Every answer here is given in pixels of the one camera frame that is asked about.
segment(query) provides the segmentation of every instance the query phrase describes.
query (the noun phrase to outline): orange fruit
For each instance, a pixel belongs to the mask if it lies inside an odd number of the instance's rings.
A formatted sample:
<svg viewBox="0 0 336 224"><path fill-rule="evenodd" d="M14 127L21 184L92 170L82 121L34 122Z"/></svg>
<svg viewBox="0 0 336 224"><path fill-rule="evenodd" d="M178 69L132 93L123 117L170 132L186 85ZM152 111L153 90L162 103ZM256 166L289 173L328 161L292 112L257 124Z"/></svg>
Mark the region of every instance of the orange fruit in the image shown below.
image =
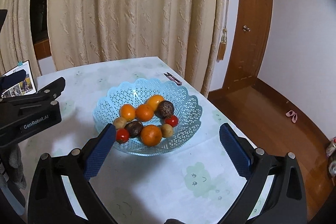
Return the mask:
<svg viewBox="0 0 336 224"><path fill-rule="evenodd" d="M125 118L127 122L133 121L135 119L135 108L132 105L123 105L119 111L120 116Z"/></svg>
<svg viewBox="0 0 336 224"><path fill-rule="evenodd" d="M141 141L144 145L155 146L162 139L161 129L153 124L149 124L141 131Z"/></svg>
<svg viewBox="0 0 336 224"><path fill-rule="evenodd" d="M146 101L147 105L150 105L150 107L153 109L153 111L156 111L158 108L158 105L164 101L165 98L163 98L161 95L156 94L151 97L149 97Z"/></svg>
<svg viewBox="0 0 336 224"><path fill-rule="evenodd" d="M150 119L153 118L154 111L149 105L143 104L137 107L135 115L138 118L138 120L142 122L148 122Z"/></svg>

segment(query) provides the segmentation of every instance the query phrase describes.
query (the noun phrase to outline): light blue plastic basket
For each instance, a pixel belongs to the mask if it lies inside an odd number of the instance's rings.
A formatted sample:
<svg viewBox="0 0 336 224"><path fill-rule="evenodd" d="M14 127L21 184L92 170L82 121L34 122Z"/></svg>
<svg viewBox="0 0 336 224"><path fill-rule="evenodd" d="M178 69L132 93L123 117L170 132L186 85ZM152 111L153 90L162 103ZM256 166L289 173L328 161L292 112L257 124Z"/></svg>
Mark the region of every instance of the light blue plastic basket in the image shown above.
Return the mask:
<svg viewBox="0 0 336 224"><path fill-rule="evenodd" d="M201 126L200 118L202 107L198 104L195 95L189 96L188 90L183 86L177 86L172 81L160 82L159 79L137 79L134 83L123 82L118 87L110 88L107 97L100 98L97 107L93 111L95 127L100 133L108 123L119 117L119 109L124 104L138 107L150 96L161 94L165 100L174 104L179 125L174 128L174 135L170 138L162 138L161 142L153 147L144 145L139 139L130 139L127 143L114 143L118 150L139 156L154 156L168 153L184 145ZM161 121L154 116L144 125L160 125Z"/></svg>

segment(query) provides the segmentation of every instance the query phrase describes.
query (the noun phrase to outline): pink slipper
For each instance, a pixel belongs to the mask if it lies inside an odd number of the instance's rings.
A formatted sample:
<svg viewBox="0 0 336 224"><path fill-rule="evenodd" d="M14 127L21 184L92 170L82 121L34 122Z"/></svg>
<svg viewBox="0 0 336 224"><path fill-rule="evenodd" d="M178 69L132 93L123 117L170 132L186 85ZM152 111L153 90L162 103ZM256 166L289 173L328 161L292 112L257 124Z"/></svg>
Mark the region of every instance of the pink slipper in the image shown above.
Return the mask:
<svg viewBox="0 0 336 224"><path fill-rule="evenodd" d="M295 112L293 110L290 110L286 113L287 117L294 116L294 115L295 115Z"/></svg>
<svg viewBox="0 0 336 224"><path fill-rule="evenodd" d="M292 122L293 122L293 123L296 123L296 121L297 121L297 114L295 113L295 114L293 115Z"/></svg>

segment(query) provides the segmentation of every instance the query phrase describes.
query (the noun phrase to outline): curtain fold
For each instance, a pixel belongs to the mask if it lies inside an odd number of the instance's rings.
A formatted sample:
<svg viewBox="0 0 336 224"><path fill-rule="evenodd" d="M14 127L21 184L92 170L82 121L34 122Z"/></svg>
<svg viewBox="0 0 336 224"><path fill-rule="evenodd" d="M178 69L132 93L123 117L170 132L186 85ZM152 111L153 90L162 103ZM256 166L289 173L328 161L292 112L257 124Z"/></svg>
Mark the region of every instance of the curtain fold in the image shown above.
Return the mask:
<svg viewBox="0 0 336 224"><path fill-rule="evenodd" d="M48 0L47 7L57 70L158 56L207 95L223 0Z"/></svg>
<svg viewBox="0 0 336 224"><path fill-rule="evenodd" d="M29 60L33 77L40 76L30 31L30 0L0 0L0 9L8 10L0 33L0 73Z"/></svg>

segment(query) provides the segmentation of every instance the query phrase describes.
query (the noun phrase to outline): brown door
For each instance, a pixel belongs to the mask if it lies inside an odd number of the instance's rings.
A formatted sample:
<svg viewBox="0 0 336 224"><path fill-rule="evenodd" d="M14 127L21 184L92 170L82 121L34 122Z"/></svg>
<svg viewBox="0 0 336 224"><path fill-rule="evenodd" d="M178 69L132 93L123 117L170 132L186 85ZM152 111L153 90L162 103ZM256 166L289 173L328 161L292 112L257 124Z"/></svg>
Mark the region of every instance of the brown door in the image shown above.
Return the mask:
<svg viewBox="0 0 336 224"><path fill-rule="evenodd" d="M223 84L226 93L255 83L268 39L272 5L273 0L239 0L235 37Z"/></svg>

